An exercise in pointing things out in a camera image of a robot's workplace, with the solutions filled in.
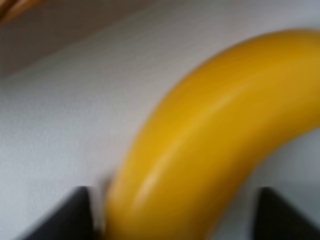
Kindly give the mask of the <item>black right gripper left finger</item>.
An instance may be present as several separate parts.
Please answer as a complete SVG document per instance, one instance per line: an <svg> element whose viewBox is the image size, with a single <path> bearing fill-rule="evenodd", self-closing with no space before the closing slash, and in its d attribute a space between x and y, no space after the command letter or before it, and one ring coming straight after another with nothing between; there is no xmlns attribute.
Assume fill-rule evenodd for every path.
<svg viewBox="0 0 320 240"><path fill-rule="evenodd" d="M87 187L78 187L64 203L22 240L95 240L97 232Z"/></svg>

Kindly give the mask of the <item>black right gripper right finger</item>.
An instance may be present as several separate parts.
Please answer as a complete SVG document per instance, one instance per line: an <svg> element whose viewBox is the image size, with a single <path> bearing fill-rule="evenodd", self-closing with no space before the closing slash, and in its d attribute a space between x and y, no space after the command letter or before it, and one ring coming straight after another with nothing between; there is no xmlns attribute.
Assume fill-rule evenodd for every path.
<svg viewBox="0 0 320 240"><path fill-rule="evenodd" d="M270 187L259 191L254 215L256 240L318 240L320 229Z"/></svg>

